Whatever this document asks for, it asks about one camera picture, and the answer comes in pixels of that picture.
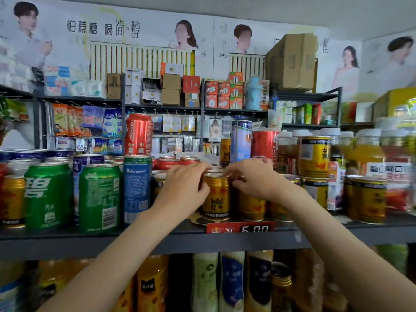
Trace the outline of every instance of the large cardboard box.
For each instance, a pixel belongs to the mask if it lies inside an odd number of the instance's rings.
[[[403,114],[411,107],[409,100],[416,99],[416,88],[409,87],[388,91],[374,103],[373,120]]]
[[[107,73],[107,97],[109,99],[122,98],[121,73]]]
[[[180,75],[164,74],[162,77],[162,89],[180,90]]]
[[[317,37],[286,34],[266,55],[266,80],[278,89],[312,90]]]
[[[180,90],[162,89],[162,105],[179,105],[179,104],[180,104]]]
[[[201,78],[198,76],[184,76],[184,93],[200,93]]]

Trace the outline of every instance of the blue can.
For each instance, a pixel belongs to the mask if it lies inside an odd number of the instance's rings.
[[[86,165],[104,163],[104,156],[101,154],[79,154],[72,159],[72,171],[74,176],[74,215],[75,223],[78,224],[78,208],[80,201],[80,175]]]
[[[235,163],[251,156],[251,124],[250,120],[233,120],[231,125],[230,163]]]
[[[47,158],[48,150],[16,150],[10,154],[10,160],[34,158],[43,161]]]
[[[133,223],[138,214],[150,207],[151,156],[125,156],[124,177],[124,223]]]
[[[74,152],[70,150],[53,150],[50,151],[49,157],[54,158],[69,158],[71,156],[74,156]]]

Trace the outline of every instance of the barcode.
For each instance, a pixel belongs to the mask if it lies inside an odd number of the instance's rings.
[[[313,145],[312,144],[303,144],[302,145],[302,154],[300,156],[302,160],[312,161],[313,159]]]
[[[138,213],[130,213],[130,212],[125,212],[124,213],[124,222],[125,223],[133,223],[134,220],[136,220]]]
[[[147,207],[147,200],[141,201],[138,203],[138,209],[141,210],[146,210]]]
[[[327,204],[327,210],[335,211],[335,204],[334,203],[328,203]]]
[[[116,225],[117,208],[103,209],[102,229],[109,229]]]

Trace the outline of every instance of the orange box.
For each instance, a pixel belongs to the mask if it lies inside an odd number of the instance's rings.
[[[230,85],[230,97],[240,97],[244,96],[244,87],[242,85]]]
[[[198,76],[184,76],[184,93],[200,93],[201,78]]]
[[[218,108],[230,108],[230,97],[218,96]]]
[[[205,107],[217,108],[217,105],[218,105],[218,95],[213,95],[213,94],[205,95]]]
[[[242,72],[230,72],[228,74],[228,82],[235,85],[243,85],[244,75]]]
[[[230,109],[242,109],[242,98],[230,97]]]
[[[218,82],[216,81],[207,81],[205,83],[205,92],[206,94],[218,94]]]
[[[218,96],[230,96],[230,83],[229,82],[218,83]]]

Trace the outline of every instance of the green sprite can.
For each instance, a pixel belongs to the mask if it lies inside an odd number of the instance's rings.
[[[72,218],[73,184],[67,162],[42,162],[30,166],[24,182],[28,229],[54,228]]]
[[[80,229],[109,231],[119,223],[120,168],[99,163],[84,167],[80,175]]]

